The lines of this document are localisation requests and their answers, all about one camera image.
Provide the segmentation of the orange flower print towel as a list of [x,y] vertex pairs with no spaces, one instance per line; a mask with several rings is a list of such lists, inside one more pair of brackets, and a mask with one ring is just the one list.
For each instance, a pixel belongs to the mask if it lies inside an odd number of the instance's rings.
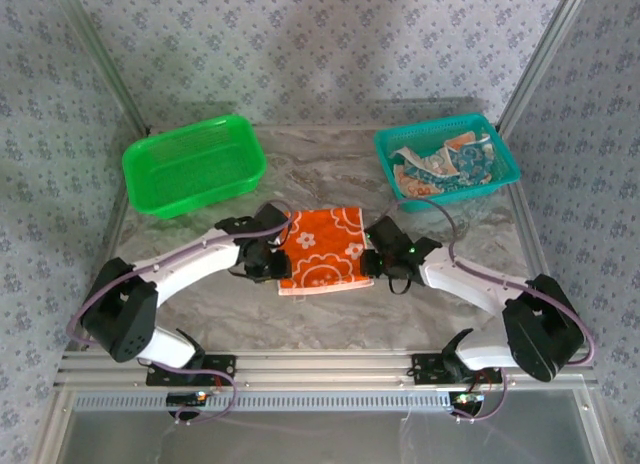
[[367,249],[361,208],[296,211],[290,231],[281,237],[291,276],[278,282],[279,295],[320,295],[374,285],[360,266]]

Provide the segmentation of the green plastic basket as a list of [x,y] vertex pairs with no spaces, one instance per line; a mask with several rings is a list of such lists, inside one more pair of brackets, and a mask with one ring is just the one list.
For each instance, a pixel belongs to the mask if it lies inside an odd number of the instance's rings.
[[122,168],[131,206],[171,219],[253,191],[267,159],[249,120],[226,115],[135,142]]

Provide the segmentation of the teal plastic basket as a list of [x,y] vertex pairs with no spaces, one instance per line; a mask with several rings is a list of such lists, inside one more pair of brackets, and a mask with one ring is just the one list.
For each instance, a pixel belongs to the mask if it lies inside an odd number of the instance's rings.
[[495,127],[479,113],[377,132],[374,144],[406,212],[483,197],[517,182],[520,169]]

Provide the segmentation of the translucent grey lower panel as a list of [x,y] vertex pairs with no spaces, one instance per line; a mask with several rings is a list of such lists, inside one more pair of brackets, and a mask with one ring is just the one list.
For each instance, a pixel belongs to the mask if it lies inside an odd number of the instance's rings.
[[73,409],[60,394],[32,464],[620,464],[583,390],[491,395],[484,421],[450,412],[231,412],[180,425],[169,411]]

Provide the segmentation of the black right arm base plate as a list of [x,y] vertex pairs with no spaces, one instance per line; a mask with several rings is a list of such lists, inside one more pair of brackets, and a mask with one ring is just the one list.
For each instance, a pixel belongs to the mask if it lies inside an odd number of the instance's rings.
[[418,353],[411,355],[411,366],[406,375],[416,385],[428,384],[501,384],[503,377],[496,368],[471,370],[455,355]]

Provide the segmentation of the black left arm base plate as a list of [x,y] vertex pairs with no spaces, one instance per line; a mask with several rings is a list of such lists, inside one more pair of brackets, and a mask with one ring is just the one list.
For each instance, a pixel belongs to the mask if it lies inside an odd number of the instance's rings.
[[[206,354],[200,367],[235,376],[236,357],[231,354]],[[198,374],[182,374],[167,371],[152,364],[146,374],[147,386],[150,387],[230,387],[231,384],[220,376],[199,372]]]

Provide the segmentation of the aluminium frame cross rail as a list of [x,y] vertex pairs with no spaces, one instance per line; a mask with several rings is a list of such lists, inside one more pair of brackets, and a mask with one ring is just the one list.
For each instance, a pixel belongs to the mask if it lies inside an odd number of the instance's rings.
[[[234,378],[247,391],[405,390],[411,353],[402,350],[236,350]],[[141,388],[149,370],[115,363],[102,351],[66,352],[54,378],[56,389],[116,391]]]

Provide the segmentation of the aluminium frame post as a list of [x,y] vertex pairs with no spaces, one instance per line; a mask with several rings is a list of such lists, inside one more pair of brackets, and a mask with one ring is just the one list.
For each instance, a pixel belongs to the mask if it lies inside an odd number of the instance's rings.
[[531,58],[516,85],[504,112],[496,123],[496,129],[507,139],[526,110],[537,86],[566,36],[585,0],[560,0],[547,28],[536,45]]
[[90,14],[84,9],[80,0],[57,0],[57,2],[91,57],[106,87],[119,105],[124,117],[139,135],[146,137],[149,127],[145,124],[137,104],[99,36]]

